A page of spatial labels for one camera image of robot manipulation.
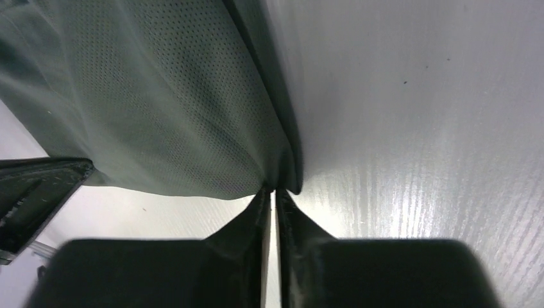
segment floor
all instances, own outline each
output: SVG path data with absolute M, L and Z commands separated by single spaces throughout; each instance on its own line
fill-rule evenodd
M 299 206 L 339 237 L 459 239 L 505 307 L 540 308 L 544 3 L 265 2 L 302 135 Z M 0 134 L 0 158 L 43 155 L 2 105 Z M 205 237 L 249 200 L 84 187 L 40 240 Z

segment perforated fabric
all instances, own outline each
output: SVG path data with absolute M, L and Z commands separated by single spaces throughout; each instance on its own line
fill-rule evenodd
M 0 8 L 0 98 L 51 156 L 93 160 L 98 172 L 87 184 L 224 199 L 263 185 L 300 191 L 288 96 L 271 101 L 278 81 L 263 83 L 267 70 L 251 36 L 242 37 L 248 25 L 233 20 L 235 6 L 35 0 Z

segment cloth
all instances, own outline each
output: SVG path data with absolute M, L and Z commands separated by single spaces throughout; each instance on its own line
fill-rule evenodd
M 86 185 L 235 199 L 302 187 L 258 1 L 0 1 L 0 99 Z

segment black object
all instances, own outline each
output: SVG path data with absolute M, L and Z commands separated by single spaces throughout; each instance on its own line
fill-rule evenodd
M 498 307 L 465 245 L 338 240 L 276 192 L 283 308 Z M 28 306 L 263 307 L 269 191 L 198 241 L 79 240 L 64 246 Z
M 84 158 L 0 160 L 0 265 L 39 235 L 93 170 Z

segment gray fabric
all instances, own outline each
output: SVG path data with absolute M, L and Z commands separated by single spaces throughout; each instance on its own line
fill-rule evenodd
M 288 96 L 271 101 L 278 83 L 265 87 L 233 7 L 4 2 L 0 98 L 51 156 L 93 160 L 87 184 L 222 199 L 263 185 L 298 193 Z

